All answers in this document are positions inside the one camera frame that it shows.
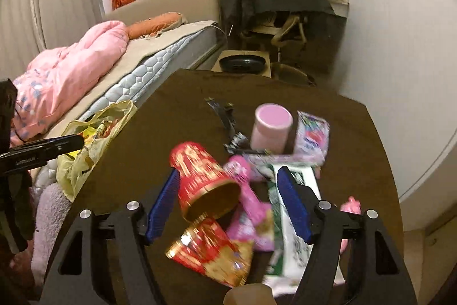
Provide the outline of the right hand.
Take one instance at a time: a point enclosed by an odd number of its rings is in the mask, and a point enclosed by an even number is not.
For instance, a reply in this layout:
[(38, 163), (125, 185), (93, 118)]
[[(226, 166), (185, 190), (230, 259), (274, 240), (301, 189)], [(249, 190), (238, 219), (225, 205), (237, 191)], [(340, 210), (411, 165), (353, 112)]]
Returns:
[(261, 283), (238, 286), (228, 291), (224, 305), (276, 305), (270, 287)]

